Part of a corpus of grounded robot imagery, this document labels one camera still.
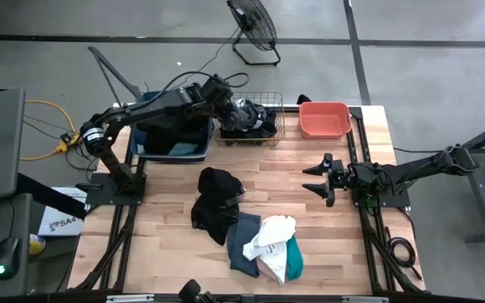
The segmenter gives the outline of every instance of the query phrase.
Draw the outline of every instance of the metal wire basket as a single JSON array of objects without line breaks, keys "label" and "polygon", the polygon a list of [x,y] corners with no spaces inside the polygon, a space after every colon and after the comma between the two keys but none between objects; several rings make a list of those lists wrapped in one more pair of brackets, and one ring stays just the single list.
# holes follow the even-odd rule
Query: metal wire basket
[{"label": "metal wire basket", "polygon": [[262,105],[267,110],[276,113],[274,126],[276,134],[270,138],[252,138],[252,139],[227,139],[222,138],[220,121],[214,119],[215,129],[213,138],[219,146],[276,146],[280,140],[285,138],[284,122],[284,99],[280,92],[233,92],[232,101],[239,99],[248,99],[254,104]]}]

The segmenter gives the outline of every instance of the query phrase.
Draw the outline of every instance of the green cloth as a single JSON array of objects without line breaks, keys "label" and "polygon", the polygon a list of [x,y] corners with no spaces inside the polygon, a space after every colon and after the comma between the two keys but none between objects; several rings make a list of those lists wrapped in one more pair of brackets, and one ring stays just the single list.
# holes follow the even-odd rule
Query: green cloth
[{"label": "green cloth", "polygon": [[299,279],[302,274],[302,254],[299,246],[296,244],[295,236],[287,244],[287,279],[289,281]]}]

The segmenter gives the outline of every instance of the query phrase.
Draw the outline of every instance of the black mouse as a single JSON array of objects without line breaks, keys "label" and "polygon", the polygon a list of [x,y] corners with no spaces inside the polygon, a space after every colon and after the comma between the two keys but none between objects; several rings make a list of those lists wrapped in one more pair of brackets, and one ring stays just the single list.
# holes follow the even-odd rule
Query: black mouse
[{"label": "black mouse", "polygon": [[8,237],[0,241],[0,280],[11,279],[20,269],[20,239]]}]

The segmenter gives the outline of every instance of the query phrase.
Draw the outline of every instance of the wooden table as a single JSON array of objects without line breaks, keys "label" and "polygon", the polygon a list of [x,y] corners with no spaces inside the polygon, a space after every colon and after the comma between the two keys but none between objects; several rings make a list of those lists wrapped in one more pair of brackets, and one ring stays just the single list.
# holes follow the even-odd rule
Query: wooden table
[{"label": "wooden table", "polygon": [[[381,106],[362,109],[372,161],[395,163],[385,110]],[[358,130],[353,125],[358,155],[362,157]],[[213,294],[371,292],[359,213],[352,205],[350,192],[337,190],[335,206],[327,208],[323,199],[301,186],[324,182],[324,177],[301,173],[303,168],[317,165],[324,152],[342,159],[344,165],[350,162],[347,138],[302,139],[297,114],[285,115],[285,130],[285,139],[276,147],[219,147],[212,142],[203,164],[146,165],[146,197],[137,211],[125,293],[176,294],[189,279],[196,279],[202,290]],[[121,161],[129,133],[128,128],[121,131],[113,146]],[[225,169],[242,181],[247,193],[240,204],[241,211],[261,215],[262,219],[270,215],[291,215],[296,219],[296,238],[304,258],[299,279],[279,286],[264,274],[255,279],[230,270],[226,247],[215,243],[206,231],[192,229],[190,210],[199,196],[198,177],[205,167]],[[104,165],[99,171],[106,171]],[[69,287],[82,282],[104,254],[113,212],[113,206],[101,206],[86,218]],[[383,220],[394,237],[404,237],[415,245],[410,223],[402,213],[384,209]],[[118,262],[119,253],[115,256],[112,279],[116,277]],[[376,262],[381,285],[386,287],[381,258],[376,257]],[[404,272],[418,287],[424,287],[411,270]]]}]

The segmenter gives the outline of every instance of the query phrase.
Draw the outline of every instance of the electric fan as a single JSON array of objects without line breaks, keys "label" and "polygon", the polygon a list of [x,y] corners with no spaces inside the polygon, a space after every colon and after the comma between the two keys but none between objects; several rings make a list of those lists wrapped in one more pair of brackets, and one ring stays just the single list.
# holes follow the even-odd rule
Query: electric fan
[{"label": "electric fan", "polygon": [[[233,51],[241,57],[246,65],[276,66],[280,62],[280,55],[276,50],[276,29],[263,4],[259,0],[228,0],[227,6],[231,9],[233,17],[241,29],[233,42]],[[235,46],[241,39],[243,33],[259,50],[274,51],[278,61],[261,63],[248,62]]]}]

